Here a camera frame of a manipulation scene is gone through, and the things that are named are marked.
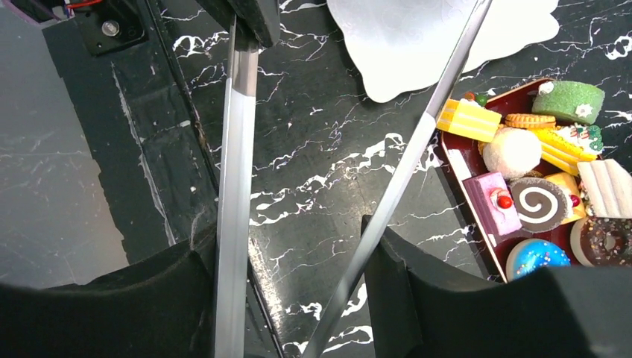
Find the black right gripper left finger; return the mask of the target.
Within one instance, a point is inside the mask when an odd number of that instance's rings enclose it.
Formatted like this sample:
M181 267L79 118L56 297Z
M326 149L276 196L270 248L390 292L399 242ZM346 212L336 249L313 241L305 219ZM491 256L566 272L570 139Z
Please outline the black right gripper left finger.
M84 284L1 285L3 357L210 357L215 226Z

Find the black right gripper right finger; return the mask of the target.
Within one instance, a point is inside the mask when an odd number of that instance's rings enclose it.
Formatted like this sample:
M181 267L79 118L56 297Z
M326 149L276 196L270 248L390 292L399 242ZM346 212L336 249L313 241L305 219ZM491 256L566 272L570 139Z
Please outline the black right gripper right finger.
M476 277L387 229L364 272L378 357L629 357L631 270Z

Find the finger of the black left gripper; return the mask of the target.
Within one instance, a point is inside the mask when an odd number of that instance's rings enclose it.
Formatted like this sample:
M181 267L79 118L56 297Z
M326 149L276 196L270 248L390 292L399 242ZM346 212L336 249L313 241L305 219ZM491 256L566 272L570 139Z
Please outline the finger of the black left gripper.
M269 48L280 39L280 8L277 0L196 0L225 30L236 17L259 43Z

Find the metal serving tongs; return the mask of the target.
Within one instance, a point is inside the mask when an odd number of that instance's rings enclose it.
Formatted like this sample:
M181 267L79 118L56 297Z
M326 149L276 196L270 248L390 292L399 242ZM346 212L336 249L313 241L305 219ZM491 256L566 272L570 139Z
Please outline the metal serving tongs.
M286 1L280 30L259 57L249 255L271 356L299 357L433 89L372 101L324 1Z

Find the white three-tier cake stand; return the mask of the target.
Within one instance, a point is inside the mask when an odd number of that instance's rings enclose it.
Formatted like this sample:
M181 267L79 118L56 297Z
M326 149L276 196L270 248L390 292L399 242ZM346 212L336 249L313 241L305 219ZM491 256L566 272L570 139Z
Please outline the white three-tier cake stand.
M328 1L367 96L385 103L437 83L474 1ZM557 0L494 1L464 71L550 40Z

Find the yellow layered cake piece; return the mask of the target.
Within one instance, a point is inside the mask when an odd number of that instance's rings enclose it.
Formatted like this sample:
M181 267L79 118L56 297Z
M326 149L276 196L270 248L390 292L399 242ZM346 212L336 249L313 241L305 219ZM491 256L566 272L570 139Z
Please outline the yellow layered cake piece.
M440 118L437 129L479 142L491 142L494 138L502 115L481 107L475 101L449 99Z

